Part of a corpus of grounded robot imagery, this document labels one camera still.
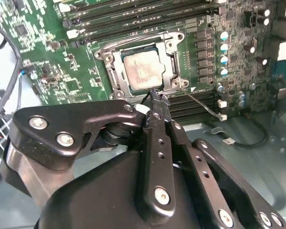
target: green circuit board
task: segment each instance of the green circuit board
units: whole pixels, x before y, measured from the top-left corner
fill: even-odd
[[[143,42],[140,37],[178,32],[184,37],[174,44],[172,66],[176,72],[170,80],[185,83],[170,90],[168,96],[181,95],[182,87],[193,94],[208,92],[221,83],[229,113],[234,115],[246,106],[256,112],[269,109],[269,67],[258,64],[256,57],[263,55],[275,5],[275,0],[222,4],[193,0],[0,0],[0,24],[17,44],[33,90],[44,105],[117,99],[108,63],[97,58],[97,51],[130,38],[133,42],[119,49],[136,43],[134,54],[139,44],[152,42]],[[246,25],[245,12],[256,9],[270,9],[269,25]],[[220,38],[223,31],[228,32],[224,40]],[[253,43],[255,53],[244,49]],[[227,44],[228,50],[221,50],[222,44]],[[220,62],[222,55],[228,58],[227,63]],[[133,87],[140,90],[131,88],[129,82],[127,90],[134,97],[129,101],[139,102],[141,97],[135,96],[144,95],[147,88],[140,88],[138,79]],[[243,103],[239,92],[246,96]]]

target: thin wire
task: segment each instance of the thin wire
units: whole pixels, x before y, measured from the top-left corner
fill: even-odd
[[[0,50],[4,48],[6,43],[7,43],[6,39],[3,39],[3,41],[0,44]]]
[[[192,96],[191,94],[189,94],[186,90],[181,89],[181,91],[186,94],[187,96],[189,96],[191,99],[193,99],[196,103],[198,103],[200,106],[202,106],[208,113],[210,113],[211,115],[213,115],[214,117],[218,118],[220,121],[223,120],[223,118],[216,114],[214,111],[212,111],[207,105],[205,105],[203,102],[200,102],[198,99],[196,99],[194,96]]]
[[[13,89],[15,87],[15,84],[18,80],[18,74],[20,71],[20,67],[21,67],[21,55],[20,52],[17,48],[17,46],[14,44],[14,42],[12,41],[12,39],[3,31],[3,29],[0,27],[0,33],[2,34],[2,36],[4,37],[4,39],[7,41],[7,43],[11,46],[12,50],[15,53],[15,57],[16,57],[16,64],[15,64],[15,68],[14,71],[12,73],[12,76],[10,78],[10,82],[6,88],[6,91],[3,95],[3,97],[0,100],[0,112],[3,110],[4,105],[6,104],[6,102],[8,101],[8,99],[10,98],[11,93],[13,92]]]

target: screw head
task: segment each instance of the screw head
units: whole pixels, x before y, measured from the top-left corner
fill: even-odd
[[[48,126],[47,121],[40,117],[31,118],[29,120],[29,124],[31,127],[37,130],[42,130]]]
[[[283,223],[281,222],[281,220],[274,213],[271,213],[271,217],[273,218],[274,222],[277,223],[277,225],[279,225],[280,227],[283,226]]]
[[[71,146],[74,143],[73,137],[69,134],[59,134],[56,140],[60,145],[65,147]]]
[[[219,210],[219,217],[227,227],[233,227],[232,217],[225,210]]]
[[[271,226],[271,221],[270,221],[270,219],[267,217],[267,215],[266,215],[265,213],[263,213],[263,212],[260,212],[259,215],[260,215],[262,221],[263,221],[267,226],[270,227],[270,226]]]
[[[167,205],[170,202],[170,196],[161,187],[158,187],[154,190],[154,196],[156,197],[156,200],[162,205]]]
[[[159,120],[161,119],[161,116],[158,113],[154,112],[153,115],[156,119],[159,119]]]
[[[129,104],[125,104],[125,105],[124,105],[124,108],[125,108],[127,111],[129,111],[129,112],[133,112],[133,107],[132,107],[131,105],[129,105]]]
[[[181,130],[181,126],[178,123],[175,123],[174,125],[178,130]]]

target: capacitor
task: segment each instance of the capacitor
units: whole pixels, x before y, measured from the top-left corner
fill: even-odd
[[[268,60],[264,57],[258,56],[256,57],[256,62],[260,63],[261,65],[266,65]]]
[[[260,25],[268,25],[269,24],[269,18],[265,18],[265,17],[260,17],[256,21]]]
[[[269,17],[270,10],[269,9],[260,9],[257,11],[257,14],[264,17]]]
[[[229,37],[229,33],[226,31],[222,31],[218,34],[218,38],[223,40],[223,41],[227,40],[228,37]]]
[[[228,57],[226,57],[225,55],[220,55],[218,59],[219,59],[219,62],[222,64],[227,64],[229,60]]]
[[[244,46],[244,50],[246,50],[249,53],[254,53],[255,52],[255,47],[253,47],[252,45],[245,45]]]
[[[221,83],[216,84],[216,90],[218,92],[222,92],[224,90],[224,86]]]
[[[218,70],[218,73],[219,73],[220,75],[227,75],[227,74],[228,74],[228,70],[227,70],[226,68],[222,67],[222,68],[220,68],[220,69]]]
[[[244,101],[246,99],[246,95],[242,91],[237,93],[237,97],[239,101]]]
[[[256,89],[256,84],[255,83],[252,83],[249,85],[249,90],[250,91],[254,91]]]
[[[218,49],[225,52],[229,49],[229,47],[226,43],[221,43],[219,44]]]
[[[239,99],[236,101],[238,107],[244,107],[245,106],[245,101],[240,101]]]

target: black capacitor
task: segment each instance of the black capacitor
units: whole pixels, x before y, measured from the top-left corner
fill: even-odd
[[[254,53],[255,52],[255,47],[252,45],[245,45],[244,50],[249,52],[249,53]]]
[[[266,17],[260,17],[256,21],[260,25],[268,25],[269,24],[269,18],[266,18]]]
[[[260,9],[257,11],[257,14],[263,17],[269,17],[270,10],[269,9]]]
[[[268,60],[267,60],[267,58],[258,56],[258,57],[256,57],[256,62],[258,62],[261,65],[266,65],[268,63]]]

